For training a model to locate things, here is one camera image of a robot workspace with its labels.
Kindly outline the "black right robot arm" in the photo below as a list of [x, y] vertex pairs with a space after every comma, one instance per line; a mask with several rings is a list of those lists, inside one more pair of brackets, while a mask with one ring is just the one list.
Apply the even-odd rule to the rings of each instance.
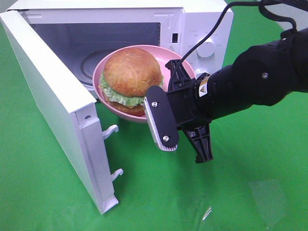
[[308, 90], [308, 31], [286, 30], [279, 40], [255, 45], [233, 64], [213, 74], [190, 78], [179, 60], [171, 72], [170, 105], [178, 124], [196, 151], [196, 162], [213, 158], [209, 124], [252, 105], [272, 106], [287, 94]]

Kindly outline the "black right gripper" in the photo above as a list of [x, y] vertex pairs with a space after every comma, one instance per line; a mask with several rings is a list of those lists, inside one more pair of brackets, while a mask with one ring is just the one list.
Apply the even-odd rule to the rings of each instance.
[[169, 100], [177, 130], [182, 130], [196, 152], [195, 162], [205, 163], [213, 159], [210, 137], [211, 119], [198, 105], [199, 86], [208, 77], [191, 78], [180, 59], [169, 61], [167, 86]]

